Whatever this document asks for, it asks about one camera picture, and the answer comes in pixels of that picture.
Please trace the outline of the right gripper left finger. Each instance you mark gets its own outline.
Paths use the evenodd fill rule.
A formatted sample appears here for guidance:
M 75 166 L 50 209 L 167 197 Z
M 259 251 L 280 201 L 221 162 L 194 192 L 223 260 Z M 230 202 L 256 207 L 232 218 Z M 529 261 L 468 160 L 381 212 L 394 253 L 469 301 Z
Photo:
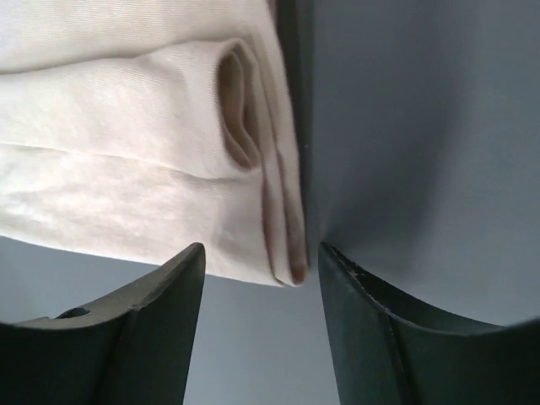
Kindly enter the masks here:
M 189 245 L 56 318 L 1 325 L 3 404 L 181 404 L 205 279 Z

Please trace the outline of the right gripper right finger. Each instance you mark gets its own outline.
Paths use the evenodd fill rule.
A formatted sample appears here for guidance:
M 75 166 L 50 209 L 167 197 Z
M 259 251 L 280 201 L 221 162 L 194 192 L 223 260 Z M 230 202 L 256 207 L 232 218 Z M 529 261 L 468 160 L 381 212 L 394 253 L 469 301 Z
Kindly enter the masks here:
M 538 320 L 502 327 L 452 314 L 324 243 L 318 269 L 341 403 L 538 403 Z

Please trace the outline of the beige t shirt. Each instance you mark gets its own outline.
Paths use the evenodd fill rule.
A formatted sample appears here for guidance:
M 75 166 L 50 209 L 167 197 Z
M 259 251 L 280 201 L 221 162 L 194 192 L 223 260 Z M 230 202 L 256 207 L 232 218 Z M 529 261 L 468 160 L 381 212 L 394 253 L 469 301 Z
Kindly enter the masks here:
M 301 284 L 293 110 L 274 1 L 4 1 L 1 234 Z

